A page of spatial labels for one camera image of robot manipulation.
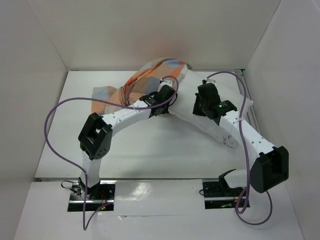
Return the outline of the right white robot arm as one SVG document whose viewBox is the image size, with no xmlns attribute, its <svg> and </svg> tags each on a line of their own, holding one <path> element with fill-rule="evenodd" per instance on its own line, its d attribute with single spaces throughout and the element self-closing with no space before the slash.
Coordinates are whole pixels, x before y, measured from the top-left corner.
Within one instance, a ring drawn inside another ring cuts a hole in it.
<svg viewBox="0 0 320 240">
<path fill-rule="evenodd" d="M 289 152 L 263 138 L 229 100 L 221 101 L 214 83 L 203 80 L 197 87 L 193 114 L 207 117 L 226 130 L 238 143 L 246 143 L 250 185 L 264 193 L 289 178 Z"/>
</svg>

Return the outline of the checkered orange grey pillowcase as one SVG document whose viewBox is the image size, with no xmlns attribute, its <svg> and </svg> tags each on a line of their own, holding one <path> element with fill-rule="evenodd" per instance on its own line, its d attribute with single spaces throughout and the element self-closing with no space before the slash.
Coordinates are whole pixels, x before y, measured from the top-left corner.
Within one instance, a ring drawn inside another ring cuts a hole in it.
<svg viewBox="0 0 320 240">
<path fill-rule="evenodd" d="M 154 59 L 146 63 L 121 87 L 95 87 L 91 97 L 121 106 L 130 106 L 138 101 L 140 97 L 156 92 L 163 78 L 172 83 L 175 89 L 177 84 L 174 79 L 180 82 L 187 74 L 187 71 L 191 69 L 191 65 L 178 58 L 163 57 Z"/>
</svg>

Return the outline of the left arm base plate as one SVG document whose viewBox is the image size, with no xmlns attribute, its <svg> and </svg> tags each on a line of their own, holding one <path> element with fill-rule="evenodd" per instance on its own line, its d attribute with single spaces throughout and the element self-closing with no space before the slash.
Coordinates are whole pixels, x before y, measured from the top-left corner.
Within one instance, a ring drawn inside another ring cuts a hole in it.
<svg viewBox="0 0 320 240">
<path fill-rule="evenodd" d="M 85 191 L 74 181 L 64 180 L 60 186 L 70 191 L 68 201 L 68 212 L 82 212 L 85 200 Z M 101 182 L 93 191 L 88 192 L 86 196 L 86 212 L 93 212 L 99 208 L 102 212 L 111 212 L 114 210 L 115 182 Z"/>
</svg>

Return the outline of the white pillow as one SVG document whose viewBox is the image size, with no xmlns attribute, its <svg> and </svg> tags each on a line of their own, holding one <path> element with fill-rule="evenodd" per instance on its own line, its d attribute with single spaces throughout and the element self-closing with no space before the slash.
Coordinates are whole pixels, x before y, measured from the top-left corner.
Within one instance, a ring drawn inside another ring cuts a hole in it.
<svg viewBox="0 0 320 240">
<path fill-rule="evenodd" d="M 188 70 L 179 81 L 177 100 L 169 107 L 169 113 L 235 149 L 242 141 L 220 126 L 221 119 L 229 111 L 240 112 L 241 107 L 244 117 L 252 105 L 252 100 L 244 99 L 225 84 Z"/>
</svg>

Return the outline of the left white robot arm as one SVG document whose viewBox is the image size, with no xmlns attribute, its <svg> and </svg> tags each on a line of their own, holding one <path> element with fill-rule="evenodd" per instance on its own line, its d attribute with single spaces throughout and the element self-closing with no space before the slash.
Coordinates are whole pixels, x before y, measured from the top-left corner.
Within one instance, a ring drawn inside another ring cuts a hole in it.
<svg viewBox="0 0 320 240">
<path fill-rule="evenodd" d="M 78 178 L 78 183 L 80 192 L 86 199 L 92 200 L 99 193 L 101 161 L 111 148 L 112 137 L 137 122 L 168 113 L 169 100 L 176 95 L 171 86 L 163 85 L 159 91 L 140 97 L 130 105 L 130 109 L 89 115 L 78 136 L 82 150 L 82 168 L 85 170 Z"/>
</svg>

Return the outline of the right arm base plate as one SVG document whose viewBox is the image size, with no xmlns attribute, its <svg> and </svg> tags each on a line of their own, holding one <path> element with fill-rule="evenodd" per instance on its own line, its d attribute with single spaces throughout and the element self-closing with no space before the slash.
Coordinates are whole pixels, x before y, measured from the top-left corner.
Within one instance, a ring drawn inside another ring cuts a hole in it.
<svg viewBox="0 0 320 240">
<path fill-rule="evenodd" d="M 234 171 L 235 169 L 228 170 L 218 178 L 202 180 L 202 189 L 198 193 L 204 198 L 206 210 L 235 208 L 243 188 L 230 187 L 225 179 L 229 173 Z"/>
</svg>

